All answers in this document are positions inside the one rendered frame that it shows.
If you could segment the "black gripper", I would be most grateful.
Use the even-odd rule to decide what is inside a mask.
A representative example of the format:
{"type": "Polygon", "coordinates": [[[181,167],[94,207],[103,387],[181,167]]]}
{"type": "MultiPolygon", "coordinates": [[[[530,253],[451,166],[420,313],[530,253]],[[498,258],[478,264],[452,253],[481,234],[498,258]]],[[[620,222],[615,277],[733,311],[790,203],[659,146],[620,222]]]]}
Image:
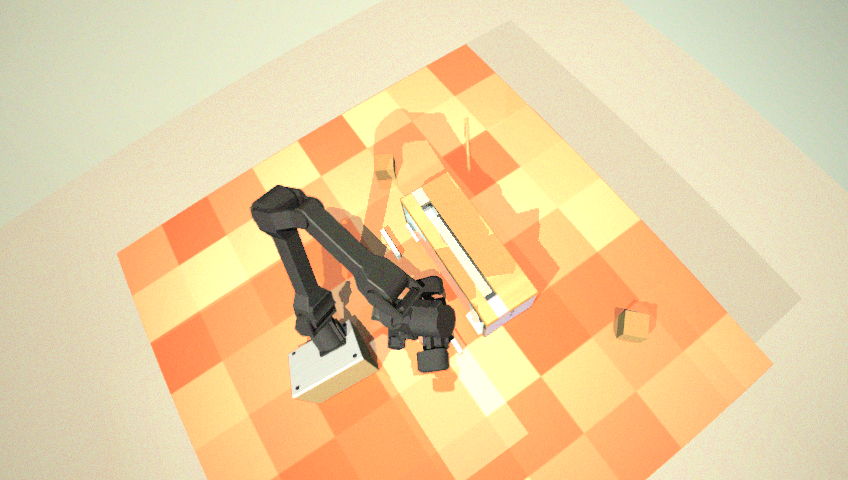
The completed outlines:
{"type": "MultiPolygon", "coordinates": [[[[442,295],[443,279],[438,276],[429,276],[416,280],[418,284],[425,289],[422,293],[422,300],[440,300],[446,304],[444,297],[434,298],[432,295],[442,295]]],[[[448,338],[434,337],[422,334],[409,332],[423,338],[423,351],[417,352],[417,367],[420,372],[428,373],[450,368],[449,353],[447,349],[450,347],[450,342],[454,339],[453,335],[448,338]]]]}

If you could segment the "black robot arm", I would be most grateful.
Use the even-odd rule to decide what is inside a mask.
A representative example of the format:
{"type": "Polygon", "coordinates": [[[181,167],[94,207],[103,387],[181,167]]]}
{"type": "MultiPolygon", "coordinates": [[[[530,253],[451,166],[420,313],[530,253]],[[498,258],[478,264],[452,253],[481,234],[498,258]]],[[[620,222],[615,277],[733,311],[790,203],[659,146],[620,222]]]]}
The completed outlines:
{"type": "Polygon", "coordinates": [[[416,334],[448,338],[456,325],[454,308],[440,300],[422,300],[425,291],[388,258],[368,251],[316,197],[276,185],[250,207],[258,228],[270,235],[295,290],[295,330],[312,339],[323,357],[346,345],[346,334],[333,314],[332,292],[316,281],[297,228],[305,229],[353,276],[357,290],[373,307],[371,320],[387,330],[387,348],[401,350],[416,334]],[[403,299],[400,294],[408,288],[403,299]],[[407,334],[401,334],[405,332],[407,334]]]}

